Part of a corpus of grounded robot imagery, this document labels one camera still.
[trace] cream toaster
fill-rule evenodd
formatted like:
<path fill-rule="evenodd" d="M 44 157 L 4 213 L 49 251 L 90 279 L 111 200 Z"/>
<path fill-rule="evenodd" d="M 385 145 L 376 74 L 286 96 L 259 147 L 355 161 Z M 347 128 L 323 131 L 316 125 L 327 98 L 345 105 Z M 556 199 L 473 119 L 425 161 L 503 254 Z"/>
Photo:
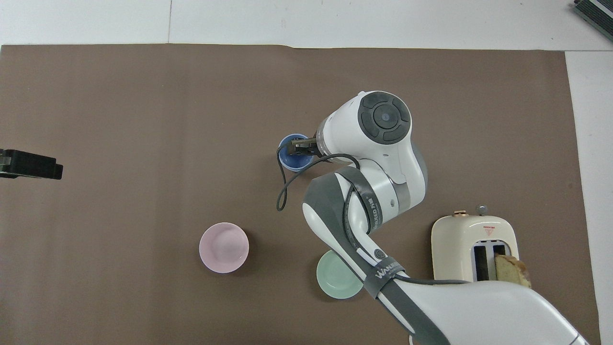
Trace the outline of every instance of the cream toaster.
<path fill-rule="evenodd" d="M 438 219 L 432 226 L 432 265 L 434 279 L 464 281 L 496 280 L 495 254 L 519 259 L 513 227 L 506 220 L 466 211 Z"/>

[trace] pink bowl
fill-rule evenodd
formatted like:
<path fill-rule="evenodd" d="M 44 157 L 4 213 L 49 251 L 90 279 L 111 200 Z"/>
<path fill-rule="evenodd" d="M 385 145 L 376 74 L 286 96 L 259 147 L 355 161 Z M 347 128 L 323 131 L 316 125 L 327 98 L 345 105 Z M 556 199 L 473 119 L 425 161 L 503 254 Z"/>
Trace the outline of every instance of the pink bowl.
<path fill-rule="evenodd" d="M 249 240 L 243 229 L 232 223 L 217 223 L 200 239 L 200 258 L 217 273 L 235 271 L 247 259 Z"/>

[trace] black device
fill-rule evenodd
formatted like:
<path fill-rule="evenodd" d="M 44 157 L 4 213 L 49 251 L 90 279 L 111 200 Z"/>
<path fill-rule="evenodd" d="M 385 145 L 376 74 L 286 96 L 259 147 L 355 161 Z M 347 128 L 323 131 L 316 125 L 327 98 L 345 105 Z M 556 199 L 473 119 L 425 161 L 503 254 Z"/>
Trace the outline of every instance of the black device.
<path fill-rule="evenodd" d="M 14 179 L 19 176 L 61 180 L 64 166 L 56 159 L 34 153 L 0 149 L 0 177 Z"/>
<path fill-rule="evenodd" d="M 574 0 L 574 11 L 613 41 L 613 0 Z"/>

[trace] robotic arm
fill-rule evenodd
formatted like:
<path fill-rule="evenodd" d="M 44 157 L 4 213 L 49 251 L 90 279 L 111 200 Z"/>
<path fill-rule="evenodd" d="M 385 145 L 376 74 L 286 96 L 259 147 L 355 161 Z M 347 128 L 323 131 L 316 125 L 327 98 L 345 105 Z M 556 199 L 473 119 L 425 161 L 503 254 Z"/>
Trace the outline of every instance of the robotic arm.
<path fill-rule="evenodd" d="M 413 279 L 369 237 L 424 199 L 427 171 L 411 142 L 412 129 L 406 104 L 381 91 L 361 92 L 321 123 L 316 134 L 321 155 L 345 153 L 359 165 L 311 181 L 302 210 L 313 232 L 409 332 L 413 344 L 587 344 L 533 290 L 498 281 Z"/>

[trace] bread slice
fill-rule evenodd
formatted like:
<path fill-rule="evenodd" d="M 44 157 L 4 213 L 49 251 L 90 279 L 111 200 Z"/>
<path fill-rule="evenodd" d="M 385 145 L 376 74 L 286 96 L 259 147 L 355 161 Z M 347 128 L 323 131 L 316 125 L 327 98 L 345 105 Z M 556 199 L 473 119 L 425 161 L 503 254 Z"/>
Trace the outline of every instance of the bread slice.
<path fill-rule="evenodd" d="M 526 265 L 510 255 L 495 254 L 496 280 L 532 288 Z"/>

